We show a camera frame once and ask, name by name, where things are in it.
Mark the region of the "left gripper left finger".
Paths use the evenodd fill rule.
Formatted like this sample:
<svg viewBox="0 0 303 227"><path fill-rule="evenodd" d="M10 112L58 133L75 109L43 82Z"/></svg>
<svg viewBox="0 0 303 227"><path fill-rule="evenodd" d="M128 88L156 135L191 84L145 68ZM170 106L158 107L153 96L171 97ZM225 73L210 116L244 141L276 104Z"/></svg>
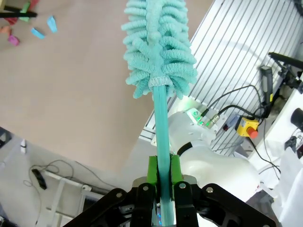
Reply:
<svg viewBox="0 0 303 227"><path fill-rule="evenodd" d="M112 189L66 224L67 227L151 227L157 200L158 163L149 157L148 174L129 192Z"/></svg>

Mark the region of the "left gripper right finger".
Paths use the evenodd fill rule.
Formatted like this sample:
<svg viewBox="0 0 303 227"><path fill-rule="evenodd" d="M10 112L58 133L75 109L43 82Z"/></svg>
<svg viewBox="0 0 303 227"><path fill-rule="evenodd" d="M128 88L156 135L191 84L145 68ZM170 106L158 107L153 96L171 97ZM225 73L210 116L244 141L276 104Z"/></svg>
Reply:
<svg viewBox="0 0 303 227"><path fill-rule="evenodd" d="M199 188L184 181L178 155L170 157L170 170L178 227L199 226L199 216L216 227L276 226L274 220L215 183Z"/></svg>

